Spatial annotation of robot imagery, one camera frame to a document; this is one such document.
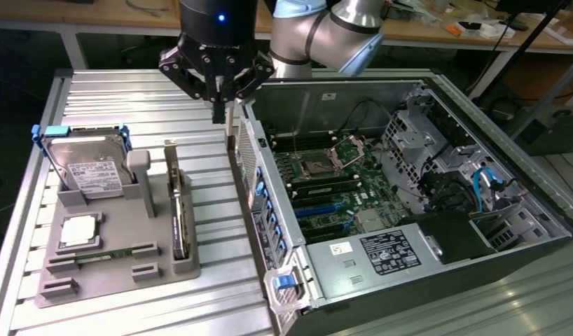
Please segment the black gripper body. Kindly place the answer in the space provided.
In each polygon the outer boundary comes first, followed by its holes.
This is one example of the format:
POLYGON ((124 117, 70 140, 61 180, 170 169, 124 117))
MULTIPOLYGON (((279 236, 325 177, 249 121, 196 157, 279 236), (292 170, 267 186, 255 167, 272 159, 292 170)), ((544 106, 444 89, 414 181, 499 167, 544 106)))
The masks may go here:
POLYGON ((253 72, 256 7, 256 1, 178 2, 178 50, 200 74, 206 67, 216 76, 253 72))

